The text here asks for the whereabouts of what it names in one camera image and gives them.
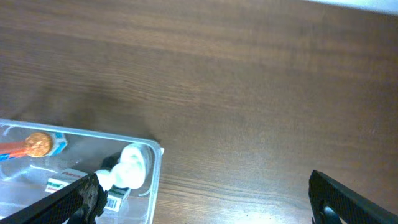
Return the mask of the white translucent squeeze bottle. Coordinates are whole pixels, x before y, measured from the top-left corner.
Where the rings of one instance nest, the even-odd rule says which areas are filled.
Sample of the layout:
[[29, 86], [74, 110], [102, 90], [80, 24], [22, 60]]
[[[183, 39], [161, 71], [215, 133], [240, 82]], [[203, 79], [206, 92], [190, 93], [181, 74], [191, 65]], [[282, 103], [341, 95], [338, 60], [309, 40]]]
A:
[[149, 146], [132, 143], [122, 151], [119, 162], [111, 169], [118, 188], [139, 189], [144, 185], [152, 166]]

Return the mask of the gold lid small jar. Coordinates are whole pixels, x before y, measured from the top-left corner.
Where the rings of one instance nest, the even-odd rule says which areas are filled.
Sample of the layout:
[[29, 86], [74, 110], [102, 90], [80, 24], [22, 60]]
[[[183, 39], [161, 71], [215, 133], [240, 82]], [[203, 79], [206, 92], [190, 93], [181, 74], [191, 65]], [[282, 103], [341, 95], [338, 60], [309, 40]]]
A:
[[33, 133], [25, 139], [27, 155], [30, 157], [46, 157], [60, 154], [68, 145], [63, 133]]

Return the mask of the orange Redoxon tablet tube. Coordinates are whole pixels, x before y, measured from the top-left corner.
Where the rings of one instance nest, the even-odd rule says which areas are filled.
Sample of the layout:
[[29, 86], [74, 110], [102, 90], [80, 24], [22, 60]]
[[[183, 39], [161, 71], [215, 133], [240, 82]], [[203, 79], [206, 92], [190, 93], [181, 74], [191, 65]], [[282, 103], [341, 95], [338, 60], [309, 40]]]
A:
[[0, 145], [0, 160], [6, 161], [28, 155], [29, 146], [24, 141], [2, 142]]

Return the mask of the white Panadol box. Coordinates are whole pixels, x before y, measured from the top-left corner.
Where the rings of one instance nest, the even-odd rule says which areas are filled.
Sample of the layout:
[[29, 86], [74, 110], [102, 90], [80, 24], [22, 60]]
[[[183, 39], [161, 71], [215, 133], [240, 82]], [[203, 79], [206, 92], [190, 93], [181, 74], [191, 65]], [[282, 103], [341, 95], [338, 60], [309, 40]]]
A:
[[[86, 175], [87, 173], [79, 170], [71, 168], [65, 169], [62, 172], [54, 175], [53, 177], [48, 178], [45, 191], [48, 193], [54, 193]], [[131, 189], [129, 188], [121, 189], [116, 187], [115, 183], [114, 186], [109, 191], [107, 191], [108, 198], [105, 209], [118, 212], [122, 207], [124, 201], [127, 199], [128, 195], [130, 194], [130, 191]]]

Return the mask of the dark bottle white cap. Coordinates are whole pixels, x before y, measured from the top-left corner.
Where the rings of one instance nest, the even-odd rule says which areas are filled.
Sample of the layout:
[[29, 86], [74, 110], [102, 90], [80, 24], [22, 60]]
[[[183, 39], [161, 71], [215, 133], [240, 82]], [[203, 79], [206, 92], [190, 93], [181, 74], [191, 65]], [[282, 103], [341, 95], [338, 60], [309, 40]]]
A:
[[121, 152], [116, 152], [103, 159], [100, 169], [95, 171], [97, 178], [103, 190], [109, 191], [116, 183], [116, 178], [112, 169], [119, 163]]

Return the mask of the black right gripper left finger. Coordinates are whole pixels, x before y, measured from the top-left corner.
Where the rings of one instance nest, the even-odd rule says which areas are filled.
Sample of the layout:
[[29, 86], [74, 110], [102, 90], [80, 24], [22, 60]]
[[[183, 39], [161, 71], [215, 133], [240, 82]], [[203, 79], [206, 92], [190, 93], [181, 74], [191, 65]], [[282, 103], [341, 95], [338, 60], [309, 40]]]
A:
[[90, 173], [36, 203], [1, 220], [2, 224], [91, 224], [104, 212], [108, 192]]

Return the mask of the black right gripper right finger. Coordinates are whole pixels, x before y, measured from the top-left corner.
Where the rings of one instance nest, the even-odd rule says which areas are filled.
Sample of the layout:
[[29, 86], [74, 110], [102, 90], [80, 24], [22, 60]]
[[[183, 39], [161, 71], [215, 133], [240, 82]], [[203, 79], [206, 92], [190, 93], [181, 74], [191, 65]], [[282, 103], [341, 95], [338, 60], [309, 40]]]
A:
[[397, 224], [397, 215], [317, 170], [311, 173], [308, 196], [313, 212], [312, 224]]

